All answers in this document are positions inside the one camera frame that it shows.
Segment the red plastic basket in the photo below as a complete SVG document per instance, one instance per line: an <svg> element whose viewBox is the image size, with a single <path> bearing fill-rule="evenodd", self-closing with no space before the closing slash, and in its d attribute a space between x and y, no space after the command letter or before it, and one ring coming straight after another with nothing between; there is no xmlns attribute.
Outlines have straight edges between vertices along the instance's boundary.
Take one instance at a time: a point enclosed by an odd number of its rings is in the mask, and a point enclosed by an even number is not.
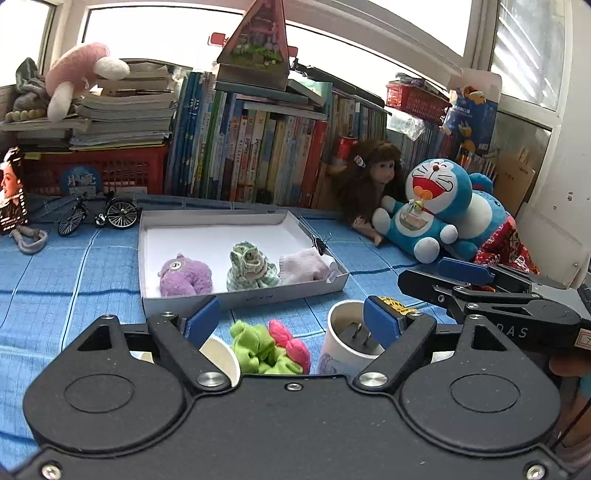
<svg viewBox="0 0 591 480"><path fill-rule="evenodd" d="M25 156L25 188L30 193L68 195L63 175L72 167L88 166L96 170L103 190L140 187L150 194L162 194L164 165L168 146L85 150L71 153L42 153Z"/></svg>
<svg viewBox="0 0 591 480"><path fill-rule="evenodd" d="M386 85L386 105L410 113L436 125L443 125L449 102L413 85L391 83Z"/></svg>

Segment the green fabric toy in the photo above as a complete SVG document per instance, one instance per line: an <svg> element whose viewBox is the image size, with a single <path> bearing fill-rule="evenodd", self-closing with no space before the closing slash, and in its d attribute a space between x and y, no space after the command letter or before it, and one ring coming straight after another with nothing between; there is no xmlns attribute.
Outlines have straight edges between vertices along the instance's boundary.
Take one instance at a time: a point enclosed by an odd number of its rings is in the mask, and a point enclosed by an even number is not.
<svg viewBox="0 0 591 480"><path fill-rule="evenodd" d="M228 291L274 287L279 283L275 264L267 261L266 256L250 242L234 245L230 261L232 268L226 279Z"/></svg>
<svg viewBox="0 0 591 480"><path fill-rule="evenodd" d="M301 375L304 371L284 348L275 344L265 325L248 325L238 320L230 328L230 335L243 374Z"/></svg>

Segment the blue plush toy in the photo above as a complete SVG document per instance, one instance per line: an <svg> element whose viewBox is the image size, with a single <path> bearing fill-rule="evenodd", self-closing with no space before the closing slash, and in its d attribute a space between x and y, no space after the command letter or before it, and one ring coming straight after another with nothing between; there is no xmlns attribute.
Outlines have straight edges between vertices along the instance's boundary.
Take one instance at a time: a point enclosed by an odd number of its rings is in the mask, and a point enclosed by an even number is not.
<svg viewBox="0 0 591 480"><path fill-rule="evenodd" d="M379 233L419 262L431 263L439 255L440 242L448 245L457 239L457 229L449 223L470 204L470 178L450 160L427 160L411 170L406 194L410 200L406 204L384 197L372 223Z"/></svg>
<svg viewBox="0 0 591 480"><path fill-rule="evenodd" d="M455 258L472 261L480 246L511 216L494 198L492 182L481 173L470 175L472 200L464 215L450 221L457 228L457 241L446 245Z"/></svg>

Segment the screw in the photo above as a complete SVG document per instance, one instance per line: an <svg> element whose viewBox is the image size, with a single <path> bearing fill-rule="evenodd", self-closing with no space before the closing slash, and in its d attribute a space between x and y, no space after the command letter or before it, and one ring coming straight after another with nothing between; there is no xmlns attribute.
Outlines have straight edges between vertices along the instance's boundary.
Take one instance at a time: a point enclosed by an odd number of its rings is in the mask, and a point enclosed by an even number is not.
<svg viewBox="0 0 591 480"><path fill-rule="evenodd" d="M304 385L302 385L301 383L295 383L295 382L288 383L285 386L285 389L290 392L299 392L302 388L304 388Z"/></svg>
<svg viewBox="0 0 591 480"><path fill-rule="evenodd" d="M388 377L380 372L366 372L359 376L359 383L368 388L381 387L387 381Z"/></svg>
<svg viewBox="0 0 591 480"><path fill-rule="evenodd" d="M546 475L546 468L544 465L533 465L527 470L525 478L527 480L541 480Z"/></svg>
<svg viewBox="0 0 591 480"><path fill-rule="evenodd" d="M41 467L41 474L47 480L60 480L61 470L51 463L47 463Z"/></svg>
<svg viewBox="0 0 591 480"><path fill-rule="evenodd" d="M225 382L221 372L205 372L197 377L197 383L202 387L219 387Z"/></svg>

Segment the plush toy's open mouth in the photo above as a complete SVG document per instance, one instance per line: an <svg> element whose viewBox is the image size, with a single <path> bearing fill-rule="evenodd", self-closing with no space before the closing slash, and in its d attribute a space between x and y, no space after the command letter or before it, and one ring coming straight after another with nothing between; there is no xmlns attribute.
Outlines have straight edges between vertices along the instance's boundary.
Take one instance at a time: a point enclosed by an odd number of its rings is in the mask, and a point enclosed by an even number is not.
<svg viewBox="0 0 591 480"><path fill-rule="evenodd" d="M424 177L414 177L413 192L421 200L432 200L439 197L445 190L432 180Z"/></svg>

